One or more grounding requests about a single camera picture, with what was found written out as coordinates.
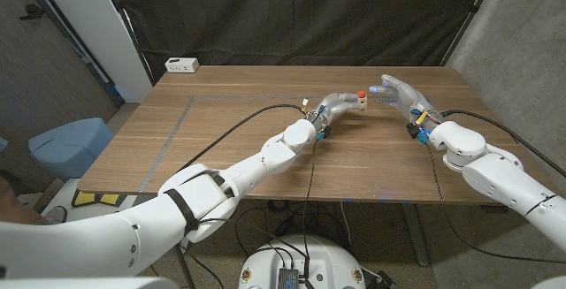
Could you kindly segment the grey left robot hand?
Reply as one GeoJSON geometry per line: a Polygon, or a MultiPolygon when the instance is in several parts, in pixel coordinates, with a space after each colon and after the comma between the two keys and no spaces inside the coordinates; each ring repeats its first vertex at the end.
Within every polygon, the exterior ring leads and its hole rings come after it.
{"type": "Polygon", "coordinates": [[[308,113],[308,120],[317,133],[322,133],[333,121],[347,110],[365,110],[367,98],[359,98],[355,93],[331,93],[308,113]]]}

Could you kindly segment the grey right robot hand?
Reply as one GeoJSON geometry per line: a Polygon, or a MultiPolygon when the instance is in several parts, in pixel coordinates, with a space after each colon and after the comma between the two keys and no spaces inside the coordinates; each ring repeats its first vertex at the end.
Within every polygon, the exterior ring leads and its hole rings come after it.
{"type": "Polygon", "coordinates": [[[395,107],[410,123],[415,124],[424,115],[420,126],[431,132],[445,122],[438,110],[411,85],[389,74],[383,74],[381,79],[381,85],[369,86],[369,90],[380,97],[381,103],[395,107]]]}

